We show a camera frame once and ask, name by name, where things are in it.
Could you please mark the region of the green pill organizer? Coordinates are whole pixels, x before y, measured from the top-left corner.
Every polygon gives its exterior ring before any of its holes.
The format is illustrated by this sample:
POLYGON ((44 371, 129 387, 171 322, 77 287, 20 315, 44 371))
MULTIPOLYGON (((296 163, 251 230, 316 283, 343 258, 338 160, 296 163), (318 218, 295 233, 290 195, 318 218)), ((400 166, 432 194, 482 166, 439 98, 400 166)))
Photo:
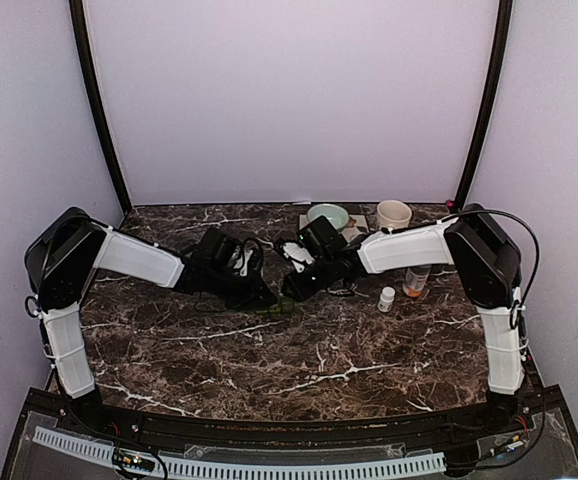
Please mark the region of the green pill organizer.
POLYGON ((274 305, 257 310, 256 314, 260 316, 291 314, 294 311, 294 306, 293 299, 281 296, 274 305))

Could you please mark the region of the small white pill bottle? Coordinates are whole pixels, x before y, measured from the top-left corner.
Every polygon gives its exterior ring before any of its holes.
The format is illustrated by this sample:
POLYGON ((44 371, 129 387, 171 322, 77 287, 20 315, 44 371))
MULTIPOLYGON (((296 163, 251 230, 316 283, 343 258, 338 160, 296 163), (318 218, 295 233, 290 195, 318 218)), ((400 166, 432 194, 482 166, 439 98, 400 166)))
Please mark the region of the small white pill bottle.
POLYGON ((384 287, 380 292, 377 308, 382 313, 388 313, 393 307, 396 292, 392 287, 384 287))

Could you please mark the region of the orange grey-capped pill bottle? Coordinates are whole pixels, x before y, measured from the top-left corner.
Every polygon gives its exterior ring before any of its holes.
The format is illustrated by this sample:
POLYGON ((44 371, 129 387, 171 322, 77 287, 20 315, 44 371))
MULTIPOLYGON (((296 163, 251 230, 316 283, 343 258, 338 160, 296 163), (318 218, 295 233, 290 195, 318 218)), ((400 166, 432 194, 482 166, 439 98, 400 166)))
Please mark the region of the orange grey-capped pill bottle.
POLYGON ((420 297, 423 294, 430 271, 430 265, 408 267, 402 284, 403 293, 410 298, 420 297))

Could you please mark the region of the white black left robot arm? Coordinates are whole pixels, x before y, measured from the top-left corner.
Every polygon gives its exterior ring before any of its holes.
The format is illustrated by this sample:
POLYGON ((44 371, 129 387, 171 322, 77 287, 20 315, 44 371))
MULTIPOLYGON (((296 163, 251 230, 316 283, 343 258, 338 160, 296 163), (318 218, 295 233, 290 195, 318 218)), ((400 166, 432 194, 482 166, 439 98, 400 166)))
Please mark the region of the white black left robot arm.
POLYGON ((81 303, 96 271, 107 270, 193 295, 211 294, 228 311, 262 310, 277 295, 262 278, 264 252, 215 227, 180 252, 123 233, 71 207, 27 249, 24 265, 48 357, 65 393, 78 399, 70 417, 89 436, 110 427, 109 412, 93 399, 96 383, 81 329, 81 303))

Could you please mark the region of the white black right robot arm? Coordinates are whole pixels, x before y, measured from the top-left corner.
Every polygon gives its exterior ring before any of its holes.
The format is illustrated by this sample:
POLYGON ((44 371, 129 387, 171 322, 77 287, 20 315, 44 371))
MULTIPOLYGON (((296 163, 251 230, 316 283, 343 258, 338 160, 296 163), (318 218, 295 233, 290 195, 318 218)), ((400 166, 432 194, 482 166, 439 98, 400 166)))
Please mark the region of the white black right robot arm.
POLYGON ((282 292, 304 302, 337 283, 420 267, 451 270, 484 329, 487 388, 498 394, 479 413, 490 434, 518 416, 515 395, 524 381, 521 323, 525 308, 521 252, 497 222, 499 212, 471 204, 457 214, 420 225, 382 227, 348 240, 319 217, 275 251, 293 267, 282 292))

